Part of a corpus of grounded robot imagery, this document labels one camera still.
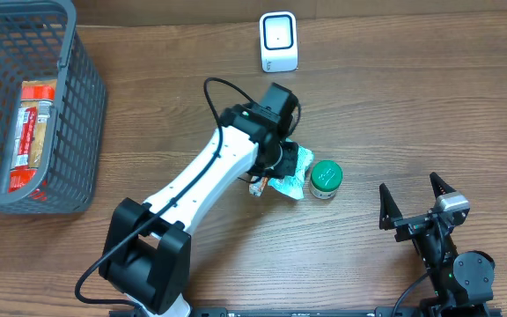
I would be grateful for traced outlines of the orange tissue pack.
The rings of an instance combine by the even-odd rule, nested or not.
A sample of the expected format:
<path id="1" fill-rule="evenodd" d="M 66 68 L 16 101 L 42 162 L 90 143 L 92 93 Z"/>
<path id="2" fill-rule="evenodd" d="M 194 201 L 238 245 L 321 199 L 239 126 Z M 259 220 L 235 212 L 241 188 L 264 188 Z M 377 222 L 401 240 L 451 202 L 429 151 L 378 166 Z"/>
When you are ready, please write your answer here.
<path id="1" fill-rule="evenodd" d="M 254 196 L 261 196 L 263 189 L 267 186 L 267 179 L 265 177 L 259 178 L 257 181 L 252 181 L 248 186 L 249 193 Z"/>

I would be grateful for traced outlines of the green lidded jar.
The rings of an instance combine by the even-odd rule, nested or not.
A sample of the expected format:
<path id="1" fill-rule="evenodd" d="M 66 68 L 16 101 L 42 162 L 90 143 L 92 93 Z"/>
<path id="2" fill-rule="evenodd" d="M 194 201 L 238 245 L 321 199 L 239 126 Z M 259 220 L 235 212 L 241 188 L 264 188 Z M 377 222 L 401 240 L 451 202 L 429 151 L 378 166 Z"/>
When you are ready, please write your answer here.
<path id="1" fill-rule="evenodd" d="M 322 160 L 311 171 L 309 189 L 319 199 L 331 199 L 341 186 L 342 179 L 342 169 L 336 162 Z"/>

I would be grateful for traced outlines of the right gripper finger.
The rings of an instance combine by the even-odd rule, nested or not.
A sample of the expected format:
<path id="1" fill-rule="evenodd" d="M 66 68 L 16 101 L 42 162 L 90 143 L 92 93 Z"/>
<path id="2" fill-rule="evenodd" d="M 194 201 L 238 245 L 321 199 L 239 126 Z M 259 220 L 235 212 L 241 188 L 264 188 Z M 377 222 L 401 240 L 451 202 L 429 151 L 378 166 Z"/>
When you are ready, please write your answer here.
<path id="1" fill-rule="evenodd" d="M 379 186 L 379 194 L 379 228 L 381 230 L 392 230 L 396 227 L 395 222 L 401 221 L 403 216 L 385 183 Z"/>
<path id="2" fill-rule="evenodd" d="M 455 189 L 448 185 L 437 173 L 432 172 L 430 174 L 430 183 L 433 189 L 433 193 L 436 199 L 441 195 L 454 193 Z"/>

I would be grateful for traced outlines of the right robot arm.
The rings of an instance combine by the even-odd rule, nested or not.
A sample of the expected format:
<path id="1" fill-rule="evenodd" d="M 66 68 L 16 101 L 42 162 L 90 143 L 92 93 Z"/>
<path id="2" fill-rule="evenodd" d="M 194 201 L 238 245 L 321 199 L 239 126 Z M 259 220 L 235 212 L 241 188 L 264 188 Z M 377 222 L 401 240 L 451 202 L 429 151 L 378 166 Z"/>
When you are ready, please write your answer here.
<path id="1" fill-rule="evenodd" d="M 482 251 L 459 253 L 452 241 L 454 228 L 464 224 L 470 202 L 448 185 L 437 173 L 430 174 L 434 205 L 423 215 L 404 218 L 386 184 L 379 186 L 379 228 L 395 230 L 398 242 L 410 240 L 422 258 L 425 274 L 412 283 L 397 299 L 390 316 L 500 316 L 490 308 L 494 298 L 495 260 Z M 432 283 L 435 296 L 420 301 L 417 307 L 402 305 L 408 294 L 423 280 Z"/>

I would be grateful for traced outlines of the teal wet wipes pack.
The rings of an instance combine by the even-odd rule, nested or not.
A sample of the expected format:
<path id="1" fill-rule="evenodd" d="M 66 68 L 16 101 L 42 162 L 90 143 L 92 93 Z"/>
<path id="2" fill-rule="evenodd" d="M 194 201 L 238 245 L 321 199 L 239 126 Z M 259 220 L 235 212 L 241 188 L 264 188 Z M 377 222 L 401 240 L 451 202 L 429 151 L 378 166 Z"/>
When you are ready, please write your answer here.
<path id="1" fill-rule="evenodd" d="M 292 176 L 285 176 L 282 180 L 270 179 L 268 185 L 289 198 L 295 200 L 303 199 L 303 187 L 305 185 L 306 175 L 313 161 L 313 152 L 299 145 L 298 162 L 295 173 Z"/>

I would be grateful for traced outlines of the red snack packet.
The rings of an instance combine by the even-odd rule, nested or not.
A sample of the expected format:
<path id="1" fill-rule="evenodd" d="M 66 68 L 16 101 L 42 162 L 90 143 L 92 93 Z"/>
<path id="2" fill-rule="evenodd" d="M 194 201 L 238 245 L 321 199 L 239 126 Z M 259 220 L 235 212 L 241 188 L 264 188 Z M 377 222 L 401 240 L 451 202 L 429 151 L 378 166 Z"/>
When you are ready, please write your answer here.
<path id="1" fill-rule="evenodd" d="M 9 192 L 24 187 L 41 165 L 56 81 L 26 81 L 21 86 L 14 133 Z"/>

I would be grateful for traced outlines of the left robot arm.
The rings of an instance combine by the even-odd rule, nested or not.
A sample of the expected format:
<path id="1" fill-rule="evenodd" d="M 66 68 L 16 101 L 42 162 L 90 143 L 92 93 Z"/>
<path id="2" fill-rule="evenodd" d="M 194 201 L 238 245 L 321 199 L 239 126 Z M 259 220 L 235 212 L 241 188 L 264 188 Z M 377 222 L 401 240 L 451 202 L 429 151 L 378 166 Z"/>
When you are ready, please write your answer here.
<path id="1" fill-rule="evenodd" d="M 182 297 L 190 272 L 193 232 L 243 173 L 253 181 L 295 174 L 298 98 L 272 84 L 261 101 L 225 109 L 200 154 L 143 203 L 124 199 L 108 228 L 99 275 L 126 295 L 127 316 L 188 316 Z"/>

